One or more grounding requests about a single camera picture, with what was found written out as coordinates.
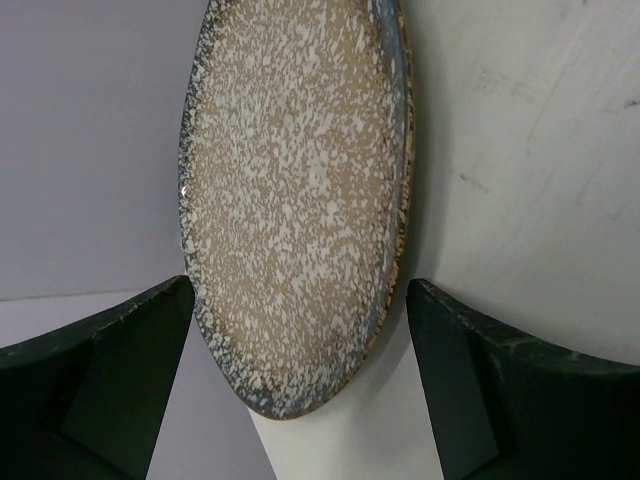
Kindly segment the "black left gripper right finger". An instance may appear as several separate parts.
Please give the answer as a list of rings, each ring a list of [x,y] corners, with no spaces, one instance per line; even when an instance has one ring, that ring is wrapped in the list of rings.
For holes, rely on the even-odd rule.
[[[447,479],[635,479],[639,370],[544,341],[424,279],[406,305]]]

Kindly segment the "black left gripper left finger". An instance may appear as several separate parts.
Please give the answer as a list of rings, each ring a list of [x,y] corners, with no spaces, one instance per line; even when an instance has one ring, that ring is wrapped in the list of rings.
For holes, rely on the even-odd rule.
[[[2,478],[145,478],[193,308],[175,276],[2,348]]]

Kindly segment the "speckled brown round plate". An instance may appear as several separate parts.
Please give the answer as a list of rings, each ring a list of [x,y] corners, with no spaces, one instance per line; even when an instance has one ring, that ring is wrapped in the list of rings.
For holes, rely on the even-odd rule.
[[[272,420],[353,377],[393,301],[415,158],[396,1],[212,1],[179,141],[194,317]]]

